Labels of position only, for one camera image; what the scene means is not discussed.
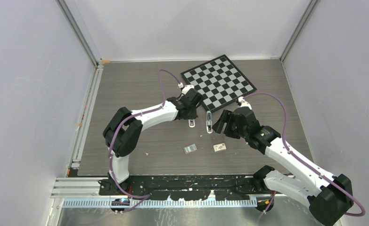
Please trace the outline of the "small blue grey stapler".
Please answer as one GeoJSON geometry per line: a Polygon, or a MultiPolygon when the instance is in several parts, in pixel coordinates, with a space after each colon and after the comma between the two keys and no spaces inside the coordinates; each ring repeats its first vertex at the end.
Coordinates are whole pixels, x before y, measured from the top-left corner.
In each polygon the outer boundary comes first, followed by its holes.
{"type": "Polygon", "coordinates": [[[208,134],[212,134],[213,129],[212,129],[212,113],[210,111],[206,112],[206,130],[208,134]]]}

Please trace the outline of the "white stapler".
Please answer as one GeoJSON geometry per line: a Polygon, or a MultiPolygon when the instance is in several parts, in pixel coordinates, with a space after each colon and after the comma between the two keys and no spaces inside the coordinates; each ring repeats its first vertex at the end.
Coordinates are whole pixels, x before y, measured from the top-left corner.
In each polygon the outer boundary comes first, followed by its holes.
{"type": "Polygon", "coordinates": [[[189,127],[190,128],[194,128],[195,127],[195,120],[194,119],[189,119],[189,127]]]}

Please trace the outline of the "white playing card box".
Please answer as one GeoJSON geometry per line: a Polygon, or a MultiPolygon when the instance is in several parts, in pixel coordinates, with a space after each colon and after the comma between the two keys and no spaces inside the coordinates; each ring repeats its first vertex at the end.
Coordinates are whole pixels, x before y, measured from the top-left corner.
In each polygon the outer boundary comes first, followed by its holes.
{"type": "Polygon", "coordinates": [[[225,143],[216,144],[213,146],[215,153],[227,150],[225,143]]]}

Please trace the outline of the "grey staple box tray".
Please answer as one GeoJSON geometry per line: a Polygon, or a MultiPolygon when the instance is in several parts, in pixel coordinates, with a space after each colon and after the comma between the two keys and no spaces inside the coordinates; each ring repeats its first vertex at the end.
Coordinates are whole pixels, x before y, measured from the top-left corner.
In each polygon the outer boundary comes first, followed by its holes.
{"type": "Polygon", "coordinates": [[[184,147],[183,150],[184,150],[185,154],[189,154],[189,153],[192,153],[192,152],[196,151],[197,147],[196,147],[195,144],[192,144],[192,145],[184,147]]]}

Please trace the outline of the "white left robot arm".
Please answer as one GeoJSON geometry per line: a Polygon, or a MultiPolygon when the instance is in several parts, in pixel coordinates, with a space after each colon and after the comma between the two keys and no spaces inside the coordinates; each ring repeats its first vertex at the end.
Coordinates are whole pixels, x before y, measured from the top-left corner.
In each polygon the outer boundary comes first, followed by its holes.
{"type": "Polygon", "coordinates": [[[155,125],[175,120],[197,118],[203,96],[194,86],[186,85],[178,97],[165,98],[162,103],[130,111],[121,107],[103,131],[110,159],[111,189],[118,195],[129,189],[129,155],[136,148],[141,133],[155,125]]]}

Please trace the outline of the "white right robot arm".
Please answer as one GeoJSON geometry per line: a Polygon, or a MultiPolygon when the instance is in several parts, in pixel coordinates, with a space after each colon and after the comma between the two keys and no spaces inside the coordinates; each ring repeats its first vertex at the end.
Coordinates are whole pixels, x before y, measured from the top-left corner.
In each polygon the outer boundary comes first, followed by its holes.
{"type": "Polygon", "coordinates": [[[295,176],[290,178],[264,166],[254,174],[257,192],[272,190],[285,194],[306,206],[325,226],[334,225],[353,206],[352,183],[346,175],[335,176],[301,155],[282,140],[279,132],[261,125],[249,107],[224,110],[212,130],[227,137],[243,138],[252,149],[274,159],[295,176]]]}

